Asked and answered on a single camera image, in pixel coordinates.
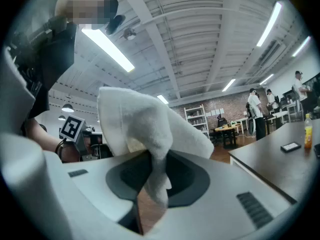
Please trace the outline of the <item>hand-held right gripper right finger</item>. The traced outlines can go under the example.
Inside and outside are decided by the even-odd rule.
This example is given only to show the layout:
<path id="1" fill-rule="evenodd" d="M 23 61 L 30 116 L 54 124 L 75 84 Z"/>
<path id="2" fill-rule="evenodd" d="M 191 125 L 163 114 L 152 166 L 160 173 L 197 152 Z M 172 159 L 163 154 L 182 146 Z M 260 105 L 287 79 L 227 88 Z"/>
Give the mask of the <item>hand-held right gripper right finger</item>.
<path id="1" fill-rule="evenodd" d="M 290 202 L 244 170 L 193 154 L 170 151 L 168 209 L 149 240 L 259 239 Z"/>

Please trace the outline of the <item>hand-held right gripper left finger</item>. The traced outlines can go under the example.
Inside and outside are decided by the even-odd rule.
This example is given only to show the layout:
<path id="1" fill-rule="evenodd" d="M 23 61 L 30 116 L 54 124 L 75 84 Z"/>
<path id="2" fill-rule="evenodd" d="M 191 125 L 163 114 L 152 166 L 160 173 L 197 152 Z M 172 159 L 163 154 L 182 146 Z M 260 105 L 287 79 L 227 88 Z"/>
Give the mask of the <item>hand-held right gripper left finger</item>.
<path id="1" fill-rule="evenodd" d="M 120 224 L 131 213 L 98 161 L 62 163 L 27 138 L 0 133 L 0 173 L 18 207 L 49 240 L 143 240 Z"/>

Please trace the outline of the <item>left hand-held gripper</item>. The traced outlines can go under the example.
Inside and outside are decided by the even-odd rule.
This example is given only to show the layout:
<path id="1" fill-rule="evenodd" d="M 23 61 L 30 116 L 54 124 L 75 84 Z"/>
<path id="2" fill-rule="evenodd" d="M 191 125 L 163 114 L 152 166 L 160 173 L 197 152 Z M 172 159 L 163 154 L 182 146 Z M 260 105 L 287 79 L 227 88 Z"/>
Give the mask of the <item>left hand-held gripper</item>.
<path id="1" fill-rule="evenodd" d="M 63 157 L 64 148 L 72 148 L 80 162 L 111 158 L 113 156 L 104 136 L 96 132 L 93 126 L 75 116 L 68 116 L 59 130 L 61 141 L 59 143 L 59 158 Z"/>

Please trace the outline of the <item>white cloth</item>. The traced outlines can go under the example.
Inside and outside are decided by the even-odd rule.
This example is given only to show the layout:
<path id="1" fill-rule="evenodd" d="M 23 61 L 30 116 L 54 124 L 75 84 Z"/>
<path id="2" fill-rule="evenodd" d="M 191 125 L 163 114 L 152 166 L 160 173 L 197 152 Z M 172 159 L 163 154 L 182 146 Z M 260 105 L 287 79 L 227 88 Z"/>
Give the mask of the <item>white cloth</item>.
<path id="1" fill-rule="evenodd" d="M 101 87 L 97 111 L 103 136 L 114 156 L 147 150 L 151 174 L 145 189 L 168 206 L 172 184 L 166 173 L 169 150 L 209 159 L 214 145 L 200 130 L 155 97 L 127 88 Z"/>

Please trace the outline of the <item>person's left forearm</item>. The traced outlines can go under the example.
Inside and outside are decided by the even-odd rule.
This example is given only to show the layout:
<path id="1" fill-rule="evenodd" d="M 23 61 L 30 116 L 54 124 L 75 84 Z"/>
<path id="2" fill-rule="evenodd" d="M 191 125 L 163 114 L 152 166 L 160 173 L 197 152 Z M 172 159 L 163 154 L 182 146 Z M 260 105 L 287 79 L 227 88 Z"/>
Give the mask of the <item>person's left forearm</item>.
<path id="1" fill-rule="evenodd" d="M 35 141 L 43 150 L 57 152 L 57 146 L 61 141 L 48 134 L 34 118 L 25 122 L 25 132 L 26 137 Z"/>

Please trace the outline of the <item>round wooden table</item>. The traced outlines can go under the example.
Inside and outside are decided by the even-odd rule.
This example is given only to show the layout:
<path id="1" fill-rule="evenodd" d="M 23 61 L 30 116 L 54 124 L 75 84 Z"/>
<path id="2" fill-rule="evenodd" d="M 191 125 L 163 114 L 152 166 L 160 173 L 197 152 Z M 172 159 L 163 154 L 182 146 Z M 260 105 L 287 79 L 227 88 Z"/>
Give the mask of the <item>round wooden table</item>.
<path id="1" fill-rule="evenodd" d="M 236 132 L 241 126 L 240 123 L 231 124 L 230 126 L 221 126 L 214 129 L 215 132 L 220 133 L 222 136 L 223 147 L 231 146 L 233 148 L 237 147 L 236 143 Z"/>

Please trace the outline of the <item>black chest harness pack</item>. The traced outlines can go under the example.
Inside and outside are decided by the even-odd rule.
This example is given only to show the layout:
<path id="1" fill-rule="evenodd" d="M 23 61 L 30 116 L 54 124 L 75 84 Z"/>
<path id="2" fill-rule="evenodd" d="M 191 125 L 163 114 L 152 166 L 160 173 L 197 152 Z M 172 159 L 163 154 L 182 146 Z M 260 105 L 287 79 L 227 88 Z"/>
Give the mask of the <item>black chest harness pack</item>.
<path id="1" fill-rule="evenodd" d="M 39 66 L 39 52 L 50 36 L 50 23 L 46 22 L 30 35 L 16 32 L 9 43 L 10 55 L 18 72 L 26 82 L 26 88 L 37 96 L 42 87 L 43 73 Z"/>

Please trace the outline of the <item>person's black t-shirt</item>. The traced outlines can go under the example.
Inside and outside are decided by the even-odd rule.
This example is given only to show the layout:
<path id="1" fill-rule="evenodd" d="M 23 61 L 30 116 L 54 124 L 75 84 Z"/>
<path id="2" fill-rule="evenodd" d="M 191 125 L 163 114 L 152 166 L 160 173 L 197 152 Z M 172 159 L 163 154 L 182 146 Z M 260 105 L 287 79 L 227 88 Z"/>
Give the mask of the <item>person's black t-shirt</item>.
<path id="1" fill-rule="evenodd" d="M 48 111 L 49 90 L 63 73 L 74 64 L 77 25 L 67 22 L 64 16 L 54 16 L 50 23 L 50 36 L 39 51 L 39 68 L 42 72 L 42 86 L 35 97 L 29 118 L 35 118 Z"/>

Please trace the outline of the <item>white shelf rack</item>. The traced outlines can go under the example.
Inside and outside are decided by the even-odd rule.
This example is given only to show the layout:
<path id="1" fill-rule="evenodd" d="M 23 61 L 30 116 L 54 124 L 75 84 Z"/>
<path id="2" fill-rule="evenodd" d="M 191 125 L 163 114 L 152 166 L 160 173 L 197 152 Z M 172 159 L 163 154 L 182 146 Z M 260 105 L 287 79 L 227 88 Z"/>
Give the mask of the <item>white shelf rack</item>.
<path id="1" fill-rule="evenodd" d="M 207 116 L 202 104 L 197 107 L 184 108 L 184 115 L 189 124 L 199 130 L 208 139 L 210 138 Z"/>

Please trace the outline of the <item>black framed tablet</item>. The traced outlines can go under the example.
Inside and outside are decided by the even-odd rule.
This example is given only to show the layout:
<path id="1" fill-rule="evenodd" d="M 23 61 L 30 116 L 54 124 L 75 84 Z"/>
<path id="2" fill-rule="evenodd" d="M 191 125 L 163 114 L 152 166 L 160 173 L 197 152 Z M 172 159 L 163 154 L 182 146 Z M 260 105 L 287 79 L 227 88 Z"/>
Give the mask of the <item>black framed tablet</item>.
<path id="1" fill-rule="evenodd" d="M 302 147 L 301 144 L 297 143 L 297 142 L 291 142 L 291 143 L 288 143 L 288 144 L 285 144 L 285 145 L 282 145 L 280 147 L 280 150 L 284 153 L 290 153 L 290 152 L 293 152 L 295 150 L 298 150 Z"/>

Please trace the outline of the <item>orange drink bottle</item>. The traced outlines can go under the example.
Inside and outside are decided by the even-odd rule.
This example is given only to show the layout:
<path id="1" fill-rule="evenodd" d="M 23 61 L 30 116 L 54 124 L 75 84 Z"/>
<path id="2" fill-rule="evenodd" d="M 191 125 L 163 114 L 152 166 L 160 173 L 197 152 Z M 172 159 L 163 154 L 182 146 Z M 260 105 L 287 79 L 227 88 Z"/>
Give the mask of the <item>orange drink bottle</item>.
<path id="1" fill-rule="evenodd" d="M 310 149 L 312 147 L 313 123 L 309 113 L 305 115 L 304 121 L 304 148 Z"/>

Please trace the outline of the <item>small ceiling fixture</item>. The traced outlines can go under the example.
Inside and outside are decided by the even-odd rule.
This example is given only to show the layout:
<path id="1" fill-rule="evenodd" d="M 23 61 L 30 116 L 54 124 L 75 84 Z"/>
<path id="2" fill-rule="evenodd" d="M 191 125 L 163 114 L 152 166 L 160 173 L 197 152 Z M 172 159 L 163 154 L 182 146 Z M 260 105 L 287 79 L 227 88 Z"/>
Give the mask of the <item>small ceiling fixture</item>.
<path id="1" fill-rule="evenodd" d="M 136 32 L 133 28 L 126 28 L 123 32 L 123 37 L 126 40 L 133 40 L 136 37 Z"/>

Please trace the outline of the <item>ceiling air conditioner vent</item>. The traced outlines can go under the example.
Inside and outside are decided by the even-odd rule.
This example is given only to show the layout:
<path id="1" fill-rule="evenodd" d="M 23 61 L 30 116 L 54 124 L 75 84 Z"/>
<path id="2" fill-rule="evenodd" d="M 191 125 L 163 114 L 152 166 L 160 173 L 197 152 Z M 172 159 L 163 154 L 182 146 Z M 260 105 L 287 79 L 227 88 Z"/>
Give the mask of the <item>ceiling air conditioner vent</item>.
<path id="1" fill-rule="evenodd" d="M 284 52 L 285 49 L 286 45 L 283 42 L 275 41 L 273 46 L 268 50 L 268 53 L 261 60 L 259 66 L 261 68 L 268 68 L 276 61 L 276 59 Z"/>

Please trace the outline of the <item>dark table with white frame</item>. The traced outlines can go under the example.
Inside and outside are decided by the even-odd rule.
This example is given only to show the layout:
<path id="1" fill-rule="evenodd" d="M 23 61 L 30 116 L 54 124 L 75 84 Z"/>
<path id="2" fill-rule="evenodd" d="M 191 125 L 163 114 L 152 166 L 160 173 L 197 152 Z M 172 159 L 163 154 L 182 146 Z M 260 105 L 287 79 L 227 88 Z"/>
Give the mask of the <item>dark table with white frame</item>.
<path id="1" fill-rule="evenodd" d="M 305 148 L 304 141 L 304 122 L 286 123 L 264 138 L 230 151 L 230 162 L 294 204 L 320 184 L 320 158 L 314 148 Z M 289 153 L 281 151 L 281 146 L 292 142 L 301 144 L 301 148 Z"/>

